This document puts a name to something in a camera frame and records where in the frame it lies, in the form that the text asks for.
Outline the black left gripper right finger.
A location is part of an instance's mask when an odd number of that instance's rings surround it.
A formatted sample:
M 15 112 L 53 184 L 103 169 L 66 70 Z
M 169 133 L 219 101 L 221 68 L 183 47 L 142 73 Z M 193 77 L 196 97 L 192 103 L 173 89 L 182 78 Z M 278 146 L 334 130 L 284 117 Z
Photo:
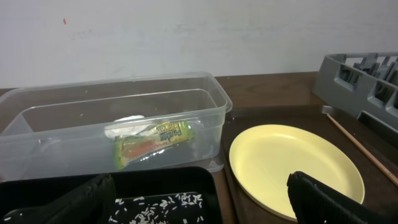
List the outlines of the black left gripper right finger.
M 304 172 L 289 175 L 288 196 L 298 224 L 388 224 L 385 217 Z

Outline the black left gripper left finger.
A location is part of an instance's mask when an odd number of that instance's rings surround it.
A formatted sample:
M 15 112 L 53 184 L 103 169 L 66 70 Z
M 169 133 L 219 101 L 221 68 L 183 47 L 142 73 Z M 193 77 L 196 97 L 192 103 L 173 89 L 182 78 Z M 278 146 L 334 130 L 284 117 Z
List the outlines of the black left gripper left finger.
M 1 184 L 1 223 L 109 223 L 116 199 L 109 174 Z

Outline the green snack wrapper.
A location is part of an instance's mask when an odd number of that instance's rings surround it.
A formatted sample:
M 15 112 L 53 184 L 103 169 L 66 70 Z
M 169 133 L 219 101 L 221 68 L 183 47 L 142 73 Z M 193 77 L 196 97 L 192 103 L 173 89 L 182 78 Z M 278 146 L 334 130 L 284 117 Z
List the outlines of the green snack wrapper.
M 117 170 L 121 170 L 137 159 L 148 160 L 194 137 L 195 132 L 187 121 L 152 124 L 137 134 L 116 136 L 114 165 Z

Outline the yellow plate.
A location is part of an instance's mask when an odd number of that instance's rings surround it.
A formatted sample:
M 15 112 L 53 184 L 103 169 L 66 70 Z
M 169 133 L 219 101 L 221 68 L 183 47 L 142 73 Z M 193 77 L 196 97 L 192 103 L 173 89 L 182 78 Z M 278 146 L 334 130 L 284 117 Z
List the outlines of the yellow plate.
M 361 174 L 329 141 L 292 126 L 249 128 L 233 140 L 229 162 L 245 192 L 262 208 L 296 221 L 287 193 L 289 175 L 301 171 L 358 203 L 365 196 Z

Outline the wooden chopstick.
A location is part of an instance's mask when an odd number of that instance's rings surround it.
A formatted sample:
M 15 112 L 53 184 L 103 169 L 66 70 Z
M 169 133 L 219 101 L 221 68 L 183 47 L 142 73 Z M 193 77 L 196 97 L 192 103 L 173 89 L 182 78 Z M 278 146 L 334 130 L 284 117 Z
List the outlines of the wooden chopstick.
M 342 125 L 337 122 L 330 114 L 326 114 L 328 119 L 395 185 L 397 186 L 397 177 L 385 167 L 375 156 L 373 156 L 352 134 L 350 134 Z

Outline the white tissue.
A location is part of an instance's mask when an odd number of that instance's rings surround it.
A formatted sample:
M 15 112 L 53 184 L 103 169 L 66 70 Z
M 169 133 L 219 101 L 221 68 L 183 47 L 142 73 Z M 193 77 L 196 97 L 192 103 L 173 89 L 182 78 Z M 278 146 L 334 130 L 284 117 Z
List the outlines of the white tissue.
M 104 134 L 107 138 L 114 139 L 116 136 L 129 136 L 140 134 L 149 125 L 148 124 L 134 124 L 133 120 L 144 118 L 143 115 L 132 115 L 115 120 L 123 121 L 123 123 L 114 124 L 104 127 Z

